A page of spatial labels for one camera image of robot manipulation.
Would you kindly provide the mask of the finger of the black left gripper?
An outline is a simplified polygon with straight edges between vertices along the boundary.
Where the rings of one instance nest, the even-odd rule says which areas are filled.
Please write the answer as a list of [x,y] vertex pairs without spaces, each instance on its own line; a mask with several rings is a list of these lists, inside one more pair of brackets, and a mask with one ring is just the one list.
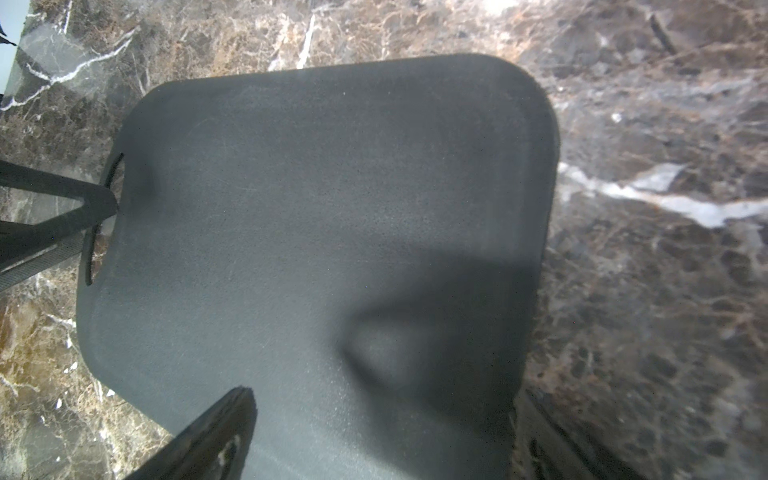
[[115,196],[106,186],[7,161],[1,162],[1,185],[81,202],[79,207],[40,223],[1,223],[2,290],[76,255],[86,231],[118,210]]

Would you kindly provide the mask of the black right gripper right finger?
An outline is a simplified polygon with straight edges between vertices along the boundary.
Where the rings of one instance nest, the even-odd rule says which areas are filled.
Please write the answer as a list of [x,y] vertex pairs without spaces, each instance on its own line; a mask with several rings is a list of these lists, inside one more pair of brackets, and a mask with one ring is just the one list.
[[527,479],[641,479],[602,443],[557,421],[531,391],[514,403],[515,447]]

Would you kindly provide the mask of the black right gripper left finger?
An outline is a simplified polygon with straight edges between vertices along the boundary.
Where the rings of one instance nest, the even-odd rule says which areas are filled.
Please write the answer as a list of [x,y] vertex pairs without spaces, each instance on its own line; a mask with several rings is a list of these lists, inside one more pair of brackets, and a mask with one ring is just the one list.
[[159,450],[130,479],[239,479],[257,420],[253,390],[236,387]]

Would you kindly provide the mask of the dark grey cutting board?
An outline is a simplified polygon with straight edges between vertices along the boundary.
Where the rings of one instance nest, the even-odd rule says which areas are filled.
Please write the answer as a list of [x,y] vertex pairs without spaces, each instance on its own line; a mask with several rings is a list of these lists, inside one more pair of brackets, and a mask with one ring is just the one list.
[[125,118],[79,347],[172,433],[253,390],[248,479],[503,479],[559,155],[467,54],[175,81]]

